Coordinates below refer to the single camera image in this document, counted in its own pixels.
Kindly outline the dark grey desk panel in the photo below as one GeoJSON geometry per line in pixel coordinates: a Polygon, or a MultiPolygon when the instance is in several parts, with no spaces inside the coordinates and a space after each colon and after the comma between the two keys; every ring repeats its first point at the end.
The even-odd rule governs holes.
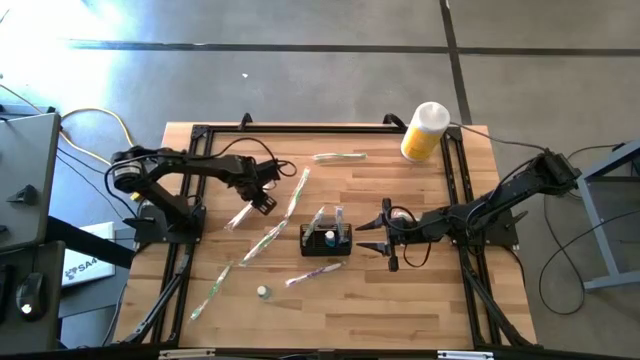
{"type": "Polygon", "coordinates": [[[10,265],[11,288],[6,297],[3,321],[0,322],[0,356],[56,350],[58,346],[58,312],[63,275],[65,245],[52,242],[37,248],[23,248],[0,253],[0,265],[10,265]],[[44,278],[41,299],[43,315],[27,321],[16,304],[16,289],[31,273],[44,278]]]}

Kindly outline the purple toothbrush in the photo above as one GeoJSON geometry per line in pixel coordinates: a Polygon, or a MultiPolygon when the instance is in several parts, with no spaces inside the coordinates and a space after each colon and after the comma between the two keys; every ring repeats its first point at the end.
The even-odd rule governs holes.
{"type": "Polygon", "coordinates": [[[324,266],[321,268],[318,268],[314,271],[311,271],[309,273],[303,274],[301,276],[295,277],[295,278],[291,278],[285,281],[285,287],[291,287],[295,284],[304,282],[306,280],[315,278],[321,274],[325,274],[325,273],[330,273],[332,271],[335,271],[337,269],[340,269],[341,267],[343,267],[344,265],[346,265],[346,262],[338,262],[338,263],[334,263],[328,266],[324,266]]]}

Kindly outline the grey metal table frame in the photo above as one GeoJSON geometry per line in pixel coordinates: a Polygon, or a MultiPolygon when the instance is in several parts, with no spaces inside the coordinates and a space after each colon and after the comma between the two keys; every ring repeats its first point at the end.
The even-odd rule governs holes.
{"type": "Polygon", "coordinates": [[[640,284],[640,269],[629,267],[619,244],[625,236],[640,235],[640,174],[618,169],[640,161],[640,139],[626,143],[582,172],[577,184],[593,227],[607,274],[584,283],[586,290],[640,284]]]}

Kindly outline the black computer mouse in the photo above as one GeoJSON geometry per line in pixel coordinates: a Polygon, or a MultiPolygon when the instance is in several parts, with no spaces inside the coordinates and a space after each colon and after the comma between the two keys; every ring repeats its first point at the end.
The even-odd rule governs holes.
{"type": "Polygon", "coordinates": [[[46,277],[32,272],[18,285],[15,295],[19,315],[28,322],[41,319],[47,311],[46,277]]]}

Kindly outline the silver aluminium bracket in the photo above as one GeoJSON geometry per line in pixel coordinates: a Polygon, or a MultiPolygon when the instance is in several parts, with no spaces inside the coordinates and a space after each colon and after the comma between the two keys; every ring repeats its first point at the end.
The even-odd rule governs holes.
{"type": "Polygon", "coordinates": [[[210,360],[215,356],[213,348],[167,349],[159,352],[157,360],[210,360]]]}
{"type": "Polygon", "coordinates": [[[492,352],[438,350],[438,360],[495,360],[492,352]]]}

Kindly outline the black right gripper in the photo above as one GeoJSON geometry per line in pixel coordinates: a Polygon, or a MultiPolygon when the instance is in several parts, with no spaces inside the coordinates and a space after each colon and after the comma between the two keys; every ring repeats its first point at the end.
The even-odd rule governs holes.
{"type": "MultiPolygon", "coordinates": [[[[383,198],[381,211],[372,221],[356,228],[356,231],[367,231],[386,227],[388,225],[388,215],[391,211],[391,236],[396,245],[410,245],[436,242],[437,237],[428,229],[428,225],[417,220],[412,213],[407,210],[394,208],[391,210],[392,202],[390,198],[383,198]]],[[[360,242],[357,246],[373,250],[388,258],[388,269],[390,272],[399,270],[398,257],[395,247],[390,243],[382,242],[360,242]]]]}

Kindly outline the black desk beam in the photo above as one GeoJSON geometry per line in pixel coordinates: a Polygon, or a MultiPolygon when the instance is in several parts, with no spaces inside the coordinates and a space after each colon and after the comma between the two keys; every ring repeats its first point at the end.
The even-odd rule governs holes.
{"type": "Polygon", "coordinates": [[[126,269],[131,268],[134,257],[133,250],[49,216],[45,242],[53,241],[64,242],[68,249],[126,269]]]}

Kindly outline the yellow wipes canister white lid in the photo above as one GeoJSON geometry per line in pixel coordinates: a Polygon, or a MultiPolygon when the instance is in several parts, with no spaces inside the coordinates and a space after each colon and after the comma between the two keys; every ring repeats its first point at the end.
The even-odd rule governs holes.
{"type": "Polygon", "coordinates": [[[438,102],[420,104],[407,127],[400,145],[401,154],[409,161],[423,162],[439,144],[450,125],[448,109],[438,102]]]}

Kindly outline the black aluminium table frame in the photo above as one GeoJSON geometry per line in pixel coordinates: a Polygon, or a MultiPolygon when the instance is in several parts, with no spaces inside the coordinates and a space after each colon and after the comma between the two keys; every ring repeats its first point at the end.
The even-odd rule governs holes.
{"type": "Polygon", "coordinates": [[[383,198],[414,214],[446,206],[446,178],[467,173],[470,194],[498,183],[495,157],[484,126],[463,132],[466,164],[445,164],[434,152],[423,163],[400,152],[401,134],[376,124],[250,124],[245,132],[217,131],[215,150],[275,155],[303,172],[311,169],[286,228],[246,267],[243,257],[284,218],[299,177],[283,179],[273,191],[277,206],[255,213],[236,230],[224,229],[242,207],[236,192],[216,180],[205,185],[204,235],[196,246],[178,343],[181,347],[242,349],[426,350],[470,349],[473,345],[458,250],[449,240],[401,249],[399,270],[390,272],[380,254],[357,246],[383,240],[383,229],[356,231],[374,219],[383,198]],[[366,153],[365,160],[316,163],[321,153],[366,153]],[[352,226],[349,256],[303,257],[299,228],[325,207],[321,224],[335,224],[335,206],[352,226]],[[285,281],[338,262],[330,273],[285,287],[285,281]],[[197,320],[192,311],[206,298],[224,268],[233,266],[197,320]],[[257,287],[271,288],[267,300],[257,287]]]}

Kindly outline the black desk bracket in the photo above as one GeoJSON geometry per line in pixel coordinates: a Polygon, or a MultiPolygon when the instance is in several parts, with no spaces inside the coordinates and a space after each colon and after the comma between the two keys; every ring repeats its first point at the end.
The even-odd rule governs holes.
{"type": "Polygon", "coordinates": [[[21,190],[10,195],[6,201],[14,204],[34,206],[38,203],[38,190],[31,184],[27,184],[21,190]]]}

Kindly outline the black front rail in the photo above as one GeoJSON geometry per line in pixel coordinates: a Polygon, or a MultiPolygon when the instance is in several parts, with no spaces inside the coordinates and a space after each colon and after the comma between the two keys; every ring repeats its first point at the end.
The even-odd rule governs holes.
{"type": "MultiPolygon", "coordinates": [[[[157,360],[159,352],[174,348],[169,344],[117,344],[107,347],[85,347],[46,352],[0,356],[0,360],[157,360]]],[[[317,360],[317,350],[304,349],[242,349],[213,348],[216,356],[210,360],[317,360]]],[[[335,349],[339,360],[437,359],[438,350],[355,350],[335,349]]],[[[599,354],[548,350],[539,347],[485,346],[478,350],[492,352],[495,360],[640,360],[599,354]]]]}

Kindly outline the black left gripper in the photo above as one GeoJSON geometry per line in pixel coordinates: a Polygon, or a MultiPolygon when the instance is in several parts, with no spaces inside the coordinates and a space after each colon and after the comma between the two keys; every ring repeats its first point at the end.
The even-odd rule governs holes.
{"type": "Polygon", "coordinates": [[[269,215],[277,206],[277,201],[263,190],[263,186],[280,179],[277,161],[257,163],[253,157],[242,157],[241,160],[244,173],[234,188],[244,201],[251,201],[253,208],[263,215],[269,215]]]}

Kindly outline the grey desk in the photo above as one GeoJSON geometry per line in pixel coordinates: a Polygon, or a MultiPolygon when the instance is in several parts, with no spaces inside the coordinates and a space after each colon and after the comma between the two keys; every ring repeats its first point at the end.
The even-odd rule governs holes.
{"type": "Polygon", "coordinates": [[[44,242],[59,130],[57,113],[0,120],[0,252],[44,242]],[[36,205],[6,201],[27,184],[36,205]]]}

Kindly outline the white labelled box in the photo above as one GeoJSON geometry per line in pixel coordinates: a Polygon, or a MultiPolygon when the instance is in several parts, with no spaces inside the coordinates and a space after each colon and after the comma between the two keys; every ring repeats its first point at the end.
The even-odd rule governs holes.
{"type": "MultiPolygon", "coordinates": [[[[81,227],[81,230],[87,231],[111,242],[115,241],[113,222],[88,225],[81,227]]],[[[65,250],[61,281],[61,286],[63,288],[107,278],[114,274],[115,266],[113,264],[106,263],[98,260],[94,256],[86,255],[74,250],[65,250]]]]}

